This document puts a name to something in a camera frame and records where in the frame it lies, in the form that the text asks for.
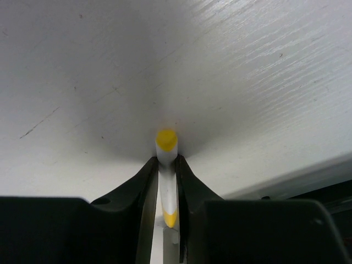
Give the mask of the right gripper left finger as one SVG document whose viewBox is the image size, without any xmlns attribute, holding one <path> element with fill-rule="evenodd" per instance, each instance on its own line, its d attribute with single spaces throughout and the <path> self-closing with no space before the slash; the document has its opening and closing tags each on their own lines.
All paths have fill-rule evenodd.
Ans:
<svg viewBox="0 0 352 264">
<path fill-rule="evenodd" d="M 157 190 L 152 157 L 93 202 L 2 197 L 1 263 L 149 263 Z"/>
</svg>

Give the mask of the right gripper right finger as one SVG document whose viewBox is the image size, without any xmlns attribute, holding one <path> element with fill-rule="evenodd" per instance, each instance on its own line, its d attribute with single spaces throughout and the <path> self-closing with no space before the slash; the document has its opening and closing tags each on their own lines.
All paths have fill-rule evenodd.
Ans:
<svg viewBox="0 0 352 264">
<path fill-rule="evenodd" d="M 342 177 L 289 195 L 226 200 L 186 159 L 175 162 L 181 263 L 351 263 L 351 162 L 311 176 Z"/>
</svg>

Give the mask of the orange yellow marker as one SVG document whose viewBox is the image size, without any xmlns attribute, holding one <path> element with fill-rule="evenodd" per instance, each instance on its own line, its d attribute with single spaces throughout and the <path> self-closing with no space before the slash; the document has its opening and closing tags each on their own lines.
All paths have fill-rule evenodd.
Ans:
<svg viewBox="0 0 352 264">
<path fill-rule="evenodd" d="M 174 228 L 178 218 L 177 179 L 175 159 L 178 156 L 178 137 L 174 130 L 163 129 L 155 139 L 159 162 L 159 189 L 163 219 L 167 227 Z"/>
</svg>

